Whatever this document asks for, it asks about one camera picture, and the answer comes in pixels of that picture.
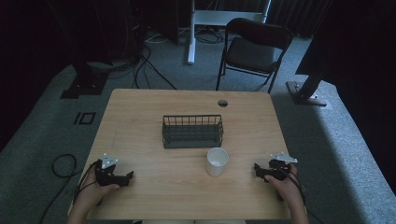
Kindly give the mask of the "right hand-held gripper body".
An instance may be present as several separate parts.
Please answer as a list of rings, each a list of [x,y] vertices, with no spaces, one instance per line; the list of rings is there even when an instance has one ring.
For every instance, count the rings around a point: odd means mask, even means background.
[[[269,168],[264,170],[264,174],[270,175],[280,181],[289,176],[290,164],[298,162],[296,158],[285,152],[271,154],[270,157],[271,160],[268,162]]]

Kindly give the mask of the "black folding chair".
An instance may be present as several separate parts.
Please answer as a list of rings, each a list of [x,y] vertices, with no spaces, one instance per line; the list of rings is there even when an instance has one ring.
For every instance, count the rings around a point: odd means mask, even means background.
[[[270,93],[283,57],[293,40],[290,29],[244,18],[235,18],[225,27],[216,90],[227,70],[234,70],[270,81]]]

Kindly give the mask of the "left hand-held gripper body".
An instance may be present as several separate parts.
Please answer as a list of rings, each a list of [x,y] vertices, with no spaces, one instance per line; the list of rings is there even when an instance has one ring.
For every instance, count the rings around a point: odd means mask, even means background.
[[[95,163],[95,176],[98,184],[103,186],[108,186],[112,184],[119,185],[120,181],[124,179],[122,175],[114,175],[113,172],[116,168],[116,163],[118,159],[104,154],[102,159],[98,159]]]

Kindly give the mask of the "person's left hand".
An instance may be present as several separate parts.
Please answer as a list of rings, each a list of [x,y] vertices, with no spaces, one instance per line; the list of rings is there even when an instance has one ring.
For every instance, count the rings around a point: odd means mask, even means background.
[[[90,170],[75,200],[75,205],[84,209],[92,209],[99,204],[105,196],[119,188],[120,186],[117,184],[101,187],[96,181],[95,171]]]

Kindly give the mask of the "white desk frame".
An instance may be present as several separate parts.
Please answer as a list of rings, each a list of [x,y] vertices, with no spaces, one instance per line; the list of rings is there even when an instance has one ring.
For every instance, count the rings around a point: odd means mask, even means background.
[[[198,10],[195,8],[195,0],[191,0],[191,25],[190,25],[190,44],[188,50],[188,64],[195,62],[196,25],[225,26],[229,21],[235,18],[244,18],[252,21],[261,21],[266,23],[272,0],[263,0],[262,12],[240,12],[240,11],[218,11],[218,10]]]

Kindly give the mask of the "person's right hand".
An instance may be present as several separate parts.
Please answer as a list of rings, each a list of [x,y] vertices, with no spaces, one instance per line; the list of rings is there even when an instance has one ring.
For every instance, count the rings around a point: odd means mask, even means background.
[[[278,191],[285,202],[291,200],[301,200],[304,202],[300,184],[297,178],[297,167],[290,164],[290,176],[280,181],[267,175],[266,180]]]

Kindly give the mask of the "white cup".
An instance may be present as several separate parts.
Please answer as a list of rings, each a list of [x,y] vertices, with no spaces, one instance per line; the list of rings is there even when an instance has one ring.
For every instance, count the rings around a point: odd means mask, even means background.
[[[206,154],[206,171],[211,176],[220,176],[229,161],[228,152],[222,147],[213,147]]]

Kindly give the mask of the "black metal stand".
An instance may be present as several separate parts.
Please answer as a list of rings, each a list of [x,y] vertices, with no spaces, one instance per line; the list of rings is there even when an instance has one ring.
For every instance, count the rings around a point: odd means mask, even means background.
[[[67,42],[65,49],[76,71],[76,77],[62,97],[100,95],[108,73],[93,71],[88,62],[108,63],[109,56],[95,1],[59,0],[59,4]]]
[[[327,103],[318,92],[320,81],[328,73],[327,53],[322,45],[313,39],[300,64],[296,75],[307,75],[305,82],[288,81],[286,86],[296,105],[326,106]]]

